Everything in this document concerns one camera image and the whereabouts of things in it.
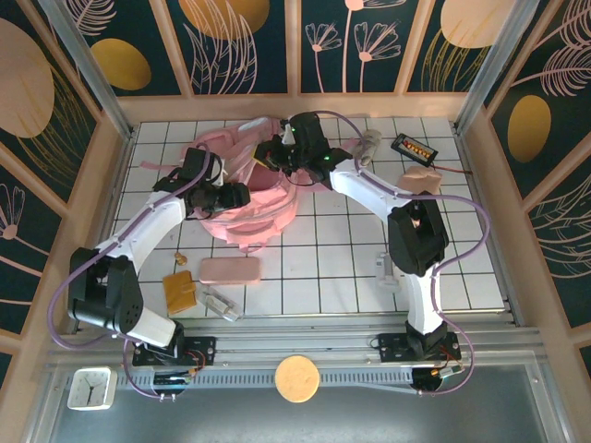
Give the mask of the pink school backpack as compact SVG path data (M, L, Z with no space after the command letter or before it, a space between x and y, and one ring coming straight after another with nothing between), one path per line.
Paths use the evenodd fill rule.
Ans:
M262 247L295 217L299 190L314 186L304 171L288 177L254 160L253 151L261 142L283 133L280 121L261 117L243 125L212 130L185 148L184 158L188 148L206 144L225 160L225 183L242 183L249 190L250 202L243 208L217 212L210 218L204 213L193 213L198 214L199 221L212 236L241 248Z

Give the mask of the pink pencil case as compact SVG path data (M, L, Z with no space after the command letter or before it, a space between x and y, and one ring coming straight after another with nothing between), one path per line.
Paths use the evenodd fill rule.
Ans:
M257 283L261 264L257 257L204 258L199 265L199 281L209 285Z

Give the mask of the mustard yellow wallet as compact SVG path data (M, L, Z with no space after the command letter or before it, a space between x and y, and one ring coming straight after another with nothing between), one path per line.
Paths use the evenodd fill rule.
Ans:
M165 276L163 278L163 289L169 315L178 314L197 304L197 285L194 283L189 270L182 270Z

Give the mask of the black charger box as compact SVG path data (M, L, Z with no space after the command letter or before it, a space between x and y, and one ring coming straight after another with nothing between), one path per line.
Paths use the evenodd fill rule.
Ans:
M400 134L392 142L391 149L424 167L430 167L439 154L437 150L405 134Z

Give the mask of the round yellow sponge disc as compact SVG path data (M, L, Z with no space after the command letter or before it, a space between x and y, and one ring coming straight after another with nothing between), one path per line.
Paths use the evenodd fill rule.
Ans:
M310 400L320 386L320 371L303 355L292 355L277 366L275 386L280 395L292 403Z

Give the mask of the white alarm clock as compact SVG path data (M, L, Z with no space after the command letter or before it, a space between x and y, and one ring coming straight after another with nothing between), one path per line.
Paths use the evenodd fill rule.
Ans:
M73 411L109 409L115 399L117 373L109 366L83 367L71 380L67 408Z

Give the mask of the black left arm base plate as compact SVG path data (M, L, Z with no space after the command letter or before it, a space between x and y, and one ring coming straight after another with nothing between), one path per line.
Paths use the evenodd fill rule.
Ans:
M156 348L149 344L137 346L132 354L132 365L203 367L213 365L215 352L215 337L185 337L173 348Z

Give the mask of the aluminium mounting rail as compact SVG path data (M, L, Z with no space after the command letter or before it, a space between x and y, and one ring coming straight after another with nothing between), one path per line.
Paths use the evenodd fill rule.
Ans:
M460 315L466 336L463 355L479 365L521 364L546 360L540 332L516 326L508 315ZM269 368L291 354L303 354L320 367L377 365L377 337L404 332L400 316L245 317L235 323L220 318L188 319L188 337L216 340L218 368Z

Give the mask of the aluminium frame post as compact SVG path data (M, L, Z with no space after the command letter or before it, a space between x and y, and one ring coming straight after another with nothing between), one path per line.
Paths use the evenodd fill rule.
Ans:
M455 133L462 136L472 124L492 86L508 64L526 28L536 13L540 0L515 0L501 31L488 51L482 67L468 91L466 100L454 122Z
M119 134L131 139L133 126L125 117L86 37L98 37L116 16L115 0L38 0L48 22L87 80Z

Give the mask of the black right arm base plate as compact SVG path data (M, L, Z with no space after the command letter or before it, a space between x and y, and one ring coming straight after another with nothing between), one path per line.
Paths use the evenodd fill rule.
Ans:
M382 333L377 338L383 363L462 360L458 337L453 332L448 332L429 348L419 338L406 333Z

